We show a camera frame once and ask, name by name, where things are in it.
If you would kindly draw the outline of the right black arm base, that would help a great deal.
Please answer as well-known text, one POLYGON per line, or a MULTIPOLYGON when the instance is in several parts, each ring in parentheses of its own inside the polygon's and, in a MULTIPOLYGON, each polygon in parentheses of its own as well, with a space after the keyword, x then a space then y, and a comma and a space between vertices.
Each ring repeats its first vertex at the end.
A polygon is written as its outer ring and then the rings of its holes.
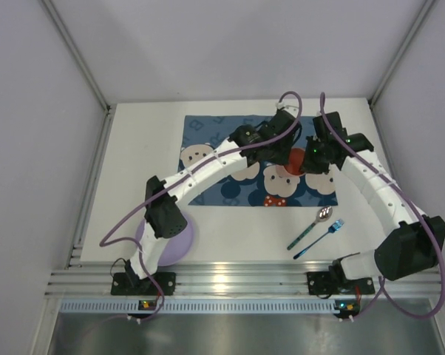
POLYGON ((329 298, 333 295, 373 295, 375 287, 371 278, 337 280, 329 271, 309 271, 306 274, 308 293, 312 296, 329 298))

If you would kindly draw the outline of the orange plastic cup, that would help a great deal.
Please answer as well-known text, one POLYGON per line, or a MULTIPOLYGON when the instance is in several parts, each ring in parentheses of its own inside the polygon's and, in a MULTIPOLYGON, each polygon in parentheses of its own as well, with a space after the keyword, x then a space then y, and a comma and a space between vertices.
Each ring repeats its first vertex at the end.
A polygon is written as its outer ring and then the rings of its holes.
POLYGON ((305 150, 294 147, 288 157, 288 163, 276 166, 276 171, 280 176, 303 176, 302 163, 305 159, 305 150))

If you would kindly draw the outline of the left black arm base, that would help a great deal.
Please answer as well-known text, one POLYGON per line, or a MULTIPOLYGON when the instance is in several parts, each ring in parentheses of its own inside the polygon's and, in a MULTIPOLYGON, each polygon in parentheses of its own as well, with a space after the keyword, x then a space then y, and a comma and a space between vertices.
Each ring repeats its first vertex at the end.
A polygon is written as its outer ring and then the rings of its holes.
POLYGON ((124 271, 113 274, 110 294, 113 296, 171 296, 174 294, 176 287, 174 272, 158 271, 153 277, 160 288, 148 277, 140 279, 127 260, 124 271))

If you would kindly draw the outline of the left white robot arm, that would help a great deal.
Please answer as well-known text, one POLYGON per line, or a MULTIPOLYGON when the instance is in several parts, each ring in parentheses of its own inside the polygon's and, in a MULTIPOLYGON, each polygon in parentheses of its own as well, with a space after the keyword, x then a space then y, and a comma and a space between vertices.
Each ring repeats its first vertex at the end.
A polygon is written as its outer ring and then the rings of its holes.
POLYGON ((145 207, 143 231, 137 238, 140 245, 125 266, 131 284, 139 285, 157 271, 169 240, 186 228, 182 206, 220 180, 255 163, 287 163, 302 128, 299 119, 299 115, 278 109, 270 120, 257 126, 238 126, 216 149, 181 172, 163 180, 149 179, 149 204, 145 207))

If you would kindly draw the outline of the purple plastic plate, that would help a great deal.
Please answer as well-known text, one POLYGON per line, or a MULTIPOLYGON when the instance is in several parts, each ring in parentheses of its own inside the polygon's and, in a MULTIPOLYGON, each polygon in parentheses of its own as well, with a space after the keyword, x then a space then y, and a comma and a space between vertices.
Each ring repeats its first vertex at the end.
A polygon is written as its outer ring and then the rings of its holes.
POLYGON ((147 223, 142 220, 135 232, 135 239, 143 250, 143 263, 148 271, 158 266, 171 266, 181 261, 190 251, 194 242, 194 226, 191 217, 183 214, 187 224, 176 236, 155 239, 145 231, 147 223))

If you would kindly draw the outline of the blue bear print placemat cloth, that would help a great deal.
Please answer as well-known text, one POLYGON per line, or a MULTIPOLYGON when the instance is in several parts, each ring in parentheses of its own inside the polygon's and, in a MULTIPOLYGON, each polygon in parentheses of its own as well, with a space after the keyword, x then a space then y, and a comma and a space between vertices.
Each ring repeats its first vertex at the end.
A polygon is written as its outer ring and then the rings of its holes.
MULTIPOLYGON (((187 115, 183 124, 179 169, 185 169, 218 147, 238 126, 268 121, 261 115, 187 115)), ((294 147, 305 150, 306 137, 314 135, 313 119, 300 118, 302 135, 294 147)), ((271 163, 253 166, 223 178, 195 197, 192 206, 336 206, 333 175, 280 176, 271 163)))

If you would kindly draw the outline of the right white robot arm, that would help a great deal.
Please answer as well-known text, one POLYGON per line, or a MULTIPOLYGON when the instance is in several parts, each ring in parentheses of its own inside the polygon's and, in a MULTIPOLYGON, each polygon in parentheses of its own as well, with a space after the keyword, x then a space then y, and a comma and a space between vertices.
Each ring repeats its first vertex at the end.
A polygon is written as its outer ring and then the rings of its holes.
POLYGON ((315 133, 307 138, 302 170, 327 174, 337 166, 367 201, 384 233, 377 248, 334 260, 330 272, 343 283, 367 277, 395 281, 437 266, 433 245, 444 244, 445 221, 407 205, 371 142, 362 133, 349 135, 339 113, 319 115, 313 125, 315 133))

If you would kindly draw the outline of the silver spoon green handle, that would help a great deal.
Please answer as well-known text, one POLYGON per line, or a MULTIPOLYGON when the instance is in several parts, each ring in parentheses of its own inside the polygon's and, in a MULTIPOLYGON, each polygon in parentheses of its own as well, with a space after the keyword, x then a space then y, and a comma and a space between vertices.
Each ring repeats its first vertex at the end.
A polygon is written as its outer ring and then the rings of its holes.
POLYGON ((298 244, 301 239, 303 239, 308 233, 312 231, 312 229, 319 223, 325 222, 330 219, 331 215, 333 214, 333 207, 332 206, 325 206, 322 207, 317 215, 315 220, 298 236, 296 237, 287 247, 287 250, 290 251, 296 244, 298 244))

